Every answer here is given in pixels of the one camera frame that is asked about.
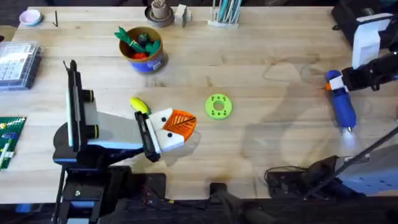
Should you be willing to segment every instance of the green gear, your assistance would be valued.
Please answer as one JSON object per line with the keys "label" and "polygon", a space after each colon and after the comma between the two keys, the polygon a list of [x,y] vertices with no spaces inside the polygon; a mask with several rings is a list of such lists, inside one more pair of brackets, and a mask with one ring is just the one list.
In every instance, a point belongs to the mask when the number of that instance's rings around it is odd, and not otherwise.
{"label": "green gear", "polygon": [[[214,104],[219,103],[223,105],[222,110],[216,110]],[[232,112],[232,102],[223,94],[214,94],[207,98],[205,103],[205,110],[208,116],[212,119],[225,119]]]}

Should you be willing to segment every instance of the black base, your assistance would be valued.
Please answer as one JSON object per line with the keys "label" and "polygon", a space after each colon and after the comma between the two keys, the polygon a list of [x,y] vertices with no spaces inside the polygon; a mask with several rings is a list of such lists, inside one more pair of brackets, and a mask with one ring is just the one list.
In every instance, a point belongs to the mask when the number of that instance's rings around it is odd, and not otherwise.
{"label": "black base", "polygon": [[269,172],[267,174],[268,193],[271,198],[299,198],[305,194],[301,176],[305,172]]}
{"label": "black base", "polygon": [[69,218],[87,218],[97,223],[115,211],[122,198],[140,200],[151,194],[165,197],[165,174],[132,174],[128,166],[112,166],[104,170],[67,170],[62,193],[59,223]]}

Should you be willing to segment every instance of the black stand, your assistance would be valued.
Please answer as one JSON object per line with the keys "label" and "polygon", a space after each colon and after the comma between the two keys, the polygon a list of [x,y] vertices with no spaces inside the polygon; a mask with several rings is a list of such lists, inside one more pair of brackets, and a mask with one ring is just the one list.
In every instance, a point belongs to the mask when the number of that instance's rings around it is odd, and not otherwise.
{"label": "black stand", "polygon": [[115,211],[122,198],[140,196],[143,188],[165,197],[164,174],[132,174],[128,166],[114,166],[102,171],[68,171],[60,206],[59,222],[69,218],[87,218],[97,223],[104,215]]}
{"label": "black stand", "polygon": [[55,133],[53,159],[63,166],[63,173],[54,214],[55,223],[67,223],[70,218],[98,219],[115,211],[122,198],[140,198],[143,189],[151,189],[158,198],[165,197],[165,174],[133,174],[129,166],[108,166],[134,157],[143,150],[123,151],[90,146],[79,153],[68,145],[67,124]]}

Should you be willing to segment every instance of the orange nozzle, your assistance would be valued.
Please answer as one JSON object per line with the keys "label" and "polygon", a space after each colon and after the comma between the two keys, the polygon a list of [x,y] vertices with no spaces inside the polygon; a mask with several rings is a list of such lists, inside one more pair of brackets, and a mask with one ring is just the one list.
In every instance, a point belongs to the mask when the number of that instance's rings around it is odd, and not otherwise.
{"label": "orange nozzle", "polygon": [[326,90],[328,90],[328,91],[330,91],[330,90],[331,90],[331,86],[330,86],[330,84],[329,84],[329,83],[326,83],[326,84],[325,84],[325,89],[326,89]]}
{"label": "orange nozzle", "polygon": [[184,141],[186,141],[193,133],[196,125],[197,118],[194,115],[185,111],[173,110],[172,115],[163,126],[163,129],[181,134],[184,136]]}

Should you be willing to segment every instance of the white robot part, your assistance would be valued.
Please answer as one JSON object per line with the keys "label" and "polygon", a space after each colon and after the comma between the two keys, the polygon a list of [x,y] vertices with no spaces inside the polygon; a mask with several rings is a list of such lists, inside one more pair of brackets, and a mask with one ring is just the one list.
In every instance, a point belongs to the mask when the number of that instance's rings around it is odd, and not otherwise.
{"label": "white robot part", "polygon": [[391,16],[392,14],[389,13],[380,13],[357,18],[358,22],[376,21],[361,24],[355,31],[352,58],[352,67],[354,69],[379,57],[381,41],[379,32],[387,29]]}
{"label": "white robot part", "polygon": [[152,141],[154,142],[154,145],[155,142],[159,144],[159,150],[157,149],[157,146],[155,146],[157,153],[171,151],[176,147],[184,145],[184,137],[182,135],[163,129],[172,113],[173,109],[168,108],[149,115],[149,121],[153,128],[153,131],[151,131],[151,128],[149,127],[150,125],[148,124]]}

